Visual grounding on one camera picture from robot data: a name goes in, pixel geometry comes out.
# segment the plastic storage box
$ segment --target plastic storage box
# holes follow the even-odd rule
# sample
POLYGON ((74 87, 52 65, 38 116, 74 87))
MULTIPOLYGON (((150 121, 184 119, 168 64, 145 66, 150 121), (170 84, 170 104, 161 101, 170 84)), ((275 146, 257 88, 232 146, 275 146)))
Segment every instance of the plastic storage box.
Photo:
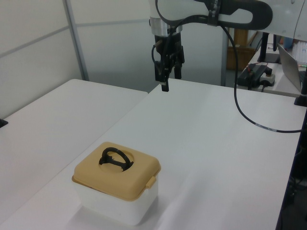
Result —
POLYGON ((158 195, 158 159, 105 142, 75 168, 83 206, 129 225, 140 222, 158 195))

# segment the black handle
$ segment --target black handle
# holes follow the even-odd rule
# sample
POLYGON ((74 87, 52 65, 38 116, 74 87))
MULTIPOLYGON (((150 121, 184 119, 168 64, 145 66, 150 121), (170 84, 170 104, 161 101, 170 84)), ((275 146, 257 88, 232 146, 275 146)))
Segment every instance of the black handle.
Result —
POLYGON ((123 153, 122 151, 114 147, 108 147, 102 152, 102 156, 99 160, 99 164, 101 165, 105 163, 110 163, 113 165, 120 166, 123 169, 123 171, 127 170, 133 165, 133 161, 130 162, 129 158, 126 156, 125 153, 123 153), (121 156, 124 159, 125 163, 113 160, 113 158, 107 154, 108 152, 117 153, 119 156, 121 156))

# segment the white tabletop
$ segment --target white tabletop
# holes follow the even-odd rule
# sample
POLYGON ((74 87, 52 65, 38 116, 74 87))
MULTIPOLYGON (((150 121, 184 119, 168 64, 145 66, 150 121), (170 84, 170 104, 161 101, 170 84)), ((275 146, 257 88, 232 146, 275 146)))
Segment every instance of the white tabletop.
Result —
MULTIPOLYGON (((233 89, 169 80, 62 170, 1 230, 274 230, 299 134, 256 127, 237 111, 233 89), (71 184, 74 167, 105 141, 156 156, 159 195, 136 227, 83 208, 71 184)), ((294 98, 238 90, 247 116, 300 129, 306 108, 294 98)))
MULTIPOLYGON (((279 54, 279 51, 275 52, 272 49, 272 44, 268 44, 267 53, 275 53, 279 54)), ((253 58, 249 63, 257 63, 257 59, 260 55, 260 49, 256 52, 253 58)), ((274 93, 278 95, 290 96, 290 97, 298 97, 300 95, 300 91, 290 82, 290 80, 284 75, 283 68, 281 64, 278 63, 268 63, 268 67, 272 69, 272 73, 275 74, 275 84, 273 86, 268 86, 264 89, 264 92, 274 93)), ((304 71, 306 68, 299 68, 299 71, 304 71)), ((244 86, 238 86, 240 89, 247 89, 244 86)), ((253 91, 260 92, 262 90, 262 85, 257 88, 252 88, 253 91)))
POLYGON ((0 223, 146 92, 71 80, 6 118, 0 129, 0 223))

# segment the white wall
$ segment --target white wall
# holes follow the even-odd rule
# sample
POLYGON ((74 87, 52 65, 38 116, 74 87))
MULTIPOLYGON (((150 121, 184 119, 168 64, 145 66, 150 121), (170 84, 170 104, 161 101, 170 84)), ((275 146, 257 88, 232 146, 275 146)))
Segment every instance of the white wall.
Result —
POLYGON ((62 0, 0 0, 0 117, 81 79, 62 0))
MULTIPOLYGON (((89 80, 150 92, 157 82, 151 59, 154 35, 148 24, 148 0, 68 2, 89 80)), ((185 25, 182 79, 220 85, 222 43, 221 28, 185 25)))

